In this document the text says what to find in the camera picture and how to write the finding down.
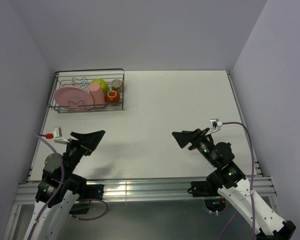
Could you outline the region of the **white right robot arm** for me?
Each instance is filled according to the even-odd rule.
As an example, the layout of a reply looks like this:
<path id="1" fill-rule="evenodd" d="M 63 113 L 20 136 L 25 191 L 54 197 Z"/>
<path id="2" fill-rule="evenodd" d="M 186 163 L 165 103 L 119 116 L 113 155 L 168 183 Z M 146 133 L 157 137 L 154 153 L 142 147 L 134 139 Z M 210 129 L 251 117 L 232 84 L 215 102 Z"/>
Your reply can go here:
<path id="1" fill-rule="evenodd" d="M 204 181 L 192 181 L 188 190 L 193 197 L 221 196 L 247 221 L 258 240 L 289 240 L 295 224 L 284 220 L 253 189 L 252 180 L 234 162 L 229 142 L 214 143 L 209 129 L 174 131 L 180 148 L 198 150 L 215 170 Z"/>

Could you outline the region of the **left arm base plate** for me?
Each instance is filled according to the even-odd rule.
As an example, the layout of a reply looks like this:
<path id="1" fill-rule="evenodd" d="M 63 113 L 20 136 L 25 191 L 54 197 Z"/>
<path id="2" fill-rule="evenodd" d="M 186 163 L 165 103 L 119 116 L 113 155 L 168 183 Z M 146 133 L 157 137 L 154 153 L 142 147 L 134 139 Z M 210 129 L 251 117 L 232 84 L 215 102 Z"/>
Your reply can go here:
<path id="1" fill-rule="evenodd" d="M 71 215 L 86 215 L 90 210 L 91 201 L 83 202 L 82 199 L 103 199 L 104 185 L 103 184 L 88 184 L 79 197 L 79 203 L 75 203 L 70 209 Z"/>

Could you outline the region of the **orange black mug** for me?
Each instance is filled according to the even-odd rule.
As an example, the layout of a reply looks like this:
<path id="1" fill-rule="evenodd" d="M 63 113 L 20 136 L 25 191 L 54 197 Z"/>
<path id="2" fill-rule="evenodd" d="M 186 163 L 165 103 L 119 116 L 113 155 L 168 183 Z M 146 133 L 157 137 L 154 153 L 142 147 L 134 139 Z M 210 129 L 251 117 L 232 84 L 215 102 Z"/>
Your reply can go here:
<path id="1" fill-rule="evenodd" d="M 106 95 L 105 95 L 105 101 L 110 104 L 115 104 L 119 103 L 121 99 L 121 95 L 118 91 L 116 90 L 110 90 Z"/>

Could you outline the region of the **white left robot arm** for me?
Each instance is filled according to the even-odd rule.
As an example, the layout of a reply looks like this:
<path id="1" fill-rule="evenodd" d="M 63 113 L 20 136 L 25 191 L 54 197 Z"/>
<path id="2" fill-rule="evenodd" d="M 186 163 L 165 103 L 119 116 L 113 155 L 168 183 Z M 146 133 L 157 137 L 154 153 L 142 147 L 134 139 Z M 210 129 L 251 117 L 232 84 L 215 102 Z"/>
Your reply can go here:
<path id="1" fill-rule="evenodd" d="M 87 179 L 74 174 L 74 170 L 82 157 L 93 153 L 105 133 L 104 130 L 71 132 L 71 137 L 65 139 L 61 128 L 56 127 L 53 133 L 36 135 L 52 153 L 45 159 L 24 239 L 55 240 L 69 217 L 81 221 L 92 202 L 104 203 L 104 185 L 88 184 Z"/>

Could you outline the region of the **speckled ceramic cup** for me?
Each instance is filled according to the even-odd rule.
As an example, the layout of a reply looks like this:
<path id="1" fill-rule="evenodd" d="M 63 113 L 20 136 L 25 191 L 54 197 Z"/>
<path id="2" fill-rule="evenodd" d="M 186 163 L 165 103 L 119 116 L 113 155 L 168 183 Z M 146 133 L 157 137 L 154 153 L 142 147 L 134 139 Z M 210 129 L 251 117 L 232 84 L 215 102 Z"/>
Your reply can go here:
<path id="1" fill-rule="evenodd" d="M 123 81 L 121 79 L 113 79 L 111 82 L 111 89 L 113 91 L 121 92 L 123 90 Z"/>

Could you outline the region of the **pink plate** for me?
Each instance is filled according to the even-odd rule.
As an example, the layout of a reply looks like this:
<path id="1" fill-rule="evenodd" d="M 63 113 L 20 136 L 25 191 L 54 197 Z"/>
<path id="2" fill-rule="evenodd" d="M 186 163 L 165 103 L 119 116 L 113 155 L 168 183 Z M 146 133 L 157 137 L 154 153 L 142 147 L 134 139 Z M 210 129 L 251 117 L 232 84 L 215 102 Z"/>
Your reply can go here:
<path id="1" fill-rule="evenodd" d="M 59 107 L 69 110 L 87 110 L 94 105 L 93 97 L 84 88 L 78 86 L 63 86 L 53 94 Z"/>

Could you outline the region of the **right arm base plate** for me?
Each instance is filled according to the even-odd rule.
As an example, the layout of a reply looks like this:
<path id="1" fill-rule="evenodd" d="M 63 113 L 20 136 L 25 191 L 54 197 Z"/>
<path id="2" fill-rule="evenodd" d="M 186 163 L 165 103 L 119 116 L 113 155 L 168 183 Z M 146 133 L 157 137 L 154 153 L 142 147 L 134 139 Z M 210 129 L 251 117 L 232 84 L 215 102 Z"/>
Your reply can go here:
<path id="1" fill-rule="evenodd" d="M 198 197 L 217 197 L 218 194 L 217 186 L 210 181 L 192 181 L 191 187 L 187 190 L 194 198 Z"/>

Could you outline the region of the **pink tumbler cup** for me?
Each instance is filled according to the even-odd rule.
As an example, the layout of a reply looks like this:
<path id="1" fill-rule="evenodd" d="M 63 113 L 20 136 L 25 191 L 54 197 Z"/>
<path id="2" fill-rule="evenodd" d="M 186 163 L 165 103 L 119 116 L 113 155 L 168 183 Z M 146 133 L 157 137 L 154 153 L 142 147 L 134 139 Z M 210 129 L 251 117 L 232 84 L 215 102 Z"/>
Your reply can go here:
<path id="1" fill-rule="evenodd" d="M 89 85 L 89 93 L 93 98 L 94 105 L 105 105 L 105 94 L 98 83 L 91 83 Z"/>

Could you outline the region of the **green bowl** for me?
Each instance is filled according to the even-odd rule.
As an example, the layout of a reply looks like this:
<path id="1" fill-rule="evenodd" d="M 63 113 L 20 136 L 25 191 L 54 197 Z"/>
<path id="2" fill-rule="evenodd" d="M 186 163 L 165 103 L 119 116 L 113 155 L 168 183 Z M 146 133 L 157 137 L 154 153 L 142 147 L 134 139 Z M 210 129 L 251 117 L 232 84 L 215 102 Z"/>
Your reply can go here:
<path id="1" fill-rule="evenodd" d="M 93 83 L 98 83 L 102 89 L 102 91 L 104 92 L 104 94 L 107 94 L 109 91 L 109 87 L 108 84 L 106 83 L 106 81 L 102 78 L 95 78 L 94 80 L 91 81 L 91 84 Z"/>

